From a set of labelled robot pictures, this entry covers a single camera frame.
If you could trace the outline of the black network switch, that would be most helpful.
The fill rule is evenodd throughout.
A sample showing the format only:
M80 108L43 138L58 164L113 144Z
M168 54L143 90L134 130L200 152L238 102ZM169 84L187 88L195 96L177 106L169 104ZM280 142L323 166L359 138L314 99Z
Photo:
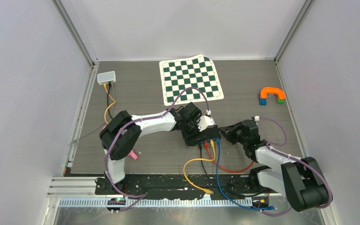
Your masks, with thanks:
M197 144L203 143L205 141L218 139L221 139L221 133L218 125L214 125L213 127L207 128L202 132L197 132L193 135L186 135L184 137L185 144L187 146L196 146Z

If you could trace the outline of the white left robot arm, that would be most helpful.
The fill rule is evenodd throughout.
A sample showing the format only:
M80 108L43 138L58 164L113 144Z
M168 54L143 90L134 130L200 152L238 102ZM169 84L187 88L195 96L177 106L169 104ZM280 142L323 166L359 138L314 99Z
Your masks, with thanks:
M212 125L212 118L203 115L193 103L144 116L121 111L99 134L102 147L106 150L106 175L109 179L107 188L114 194L120 194L124 190L125 157L133 150L139 137L161 131L179 130L186 145L194 146L198 141L197 136Z

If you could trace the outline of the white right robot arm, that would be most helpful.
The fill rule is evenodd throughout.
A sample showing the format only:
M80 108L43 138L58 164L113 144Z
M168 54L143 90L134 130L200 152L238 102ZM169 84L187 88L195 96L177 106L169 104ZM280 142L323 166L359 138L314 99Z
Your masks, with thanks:
M274 148L261 138L255 119L220 127L221 135L231 144L241 144L245 155L261 164L250 170L248 185L254 192L269 188L286 197L291 208L301 212L326 208L333 193L313 157L296 157Z

